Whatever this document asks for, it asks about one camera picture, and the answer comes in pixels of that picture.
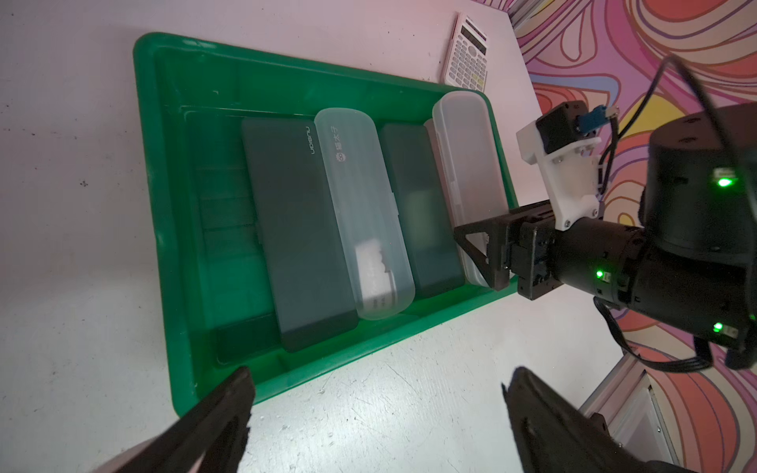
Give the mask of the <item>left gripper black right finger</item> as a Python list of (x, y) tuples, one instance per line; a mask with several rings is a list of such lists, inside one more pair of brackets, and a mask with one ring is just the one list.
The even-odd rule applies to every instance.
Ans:
[(523, 471), (685, 470), (663, 461), (640, 461), (525, 367), (516, 368), (511, 382), (502, 386), (502, 392)]

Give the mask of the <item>white translucent pencil case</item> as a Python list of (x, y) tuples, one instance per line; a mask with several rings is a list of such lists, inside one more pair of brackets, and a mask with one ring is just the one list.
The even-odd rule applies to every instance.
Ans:
[(488, 102), (470, 91), (445, 94), (433, 108), (438, 170), (456, 228), (509, 212)]

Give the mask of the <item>dark green translucent pencil case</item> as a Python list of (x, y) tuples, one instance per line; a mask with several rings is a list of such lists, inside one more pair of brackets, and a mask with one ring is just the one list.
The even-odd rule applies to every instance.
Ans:
[(432, 144), (422, 125), (388, 122), (378, 131), (415, 282), (429, 299), (465, 283)]

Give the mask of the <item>grey-pink translucent pencil case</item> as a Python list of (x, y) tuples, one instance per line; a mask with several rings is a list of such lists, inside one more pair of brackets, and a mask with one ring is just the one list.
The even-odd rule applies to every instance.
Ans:
[(433, 119), (429, 118), (428, 120), (426, 120), (424, 123), (424, 127), (426, 128), (428, 136), (429, 136), (435, 162), (439, 164), (441, 163), (441, 154), (440, 154), (439, 141), (438, 141), (436, 128), (435, 128)]

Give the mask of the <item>green plastic storage tray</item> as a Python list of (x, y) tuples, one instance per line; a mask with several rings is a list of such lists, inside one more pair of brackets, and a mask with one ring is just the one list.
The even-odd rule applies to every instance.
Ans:
[(242, 366), (264, 402), (501, 299), (466, 284), (287, 352), (255, 233), (242, 119), (339, 106), (377, 122), (423, 124), (449, 89), (166, 33), (142, 35), (133, 60), (177, 414)]

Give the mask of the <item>white scientific calculator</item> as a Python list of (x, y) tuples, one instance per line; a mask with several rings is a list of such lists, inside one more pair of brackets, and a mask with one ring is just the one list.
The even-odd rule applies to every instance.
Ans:
[(441, 73), (445, 85), (483, 93), (488, 77), (488, 37), (465, 14), (458, 13)]

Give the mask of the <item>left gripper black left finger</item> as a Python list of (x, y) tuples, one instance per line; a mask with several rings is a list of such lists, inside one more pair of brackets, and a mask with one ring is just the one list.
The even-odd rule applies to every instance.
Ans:
[(236, 369), (119, 472), (236, 472), (248, 444), (255, 386)]

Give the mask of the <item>frosted white pencil case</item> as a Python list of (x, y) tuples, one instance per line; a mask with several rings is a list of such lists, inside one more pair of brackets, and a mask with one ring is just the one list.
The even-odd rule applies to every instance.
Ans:
[(315, 128), (358, 315), (398, 315), (415, 285), (375, 123), (360, 110), (326, 108)]

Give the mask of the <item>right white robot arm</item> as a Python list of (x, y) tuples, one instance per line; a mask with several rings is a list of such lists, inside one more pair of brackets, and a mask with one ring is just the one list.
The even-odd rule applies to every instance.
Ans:
[(642, 223), (559, 218), (548, 201), (459, 226), (455, 240), (488, 286), (536, 300), (567, 285), (590, 294), (619, 345), (613, 309), (630, 309), (689, 333), (692, 358), (661, 372), (756, 363), (756, 108), (699, 112), (664, 124), (650, 141)]

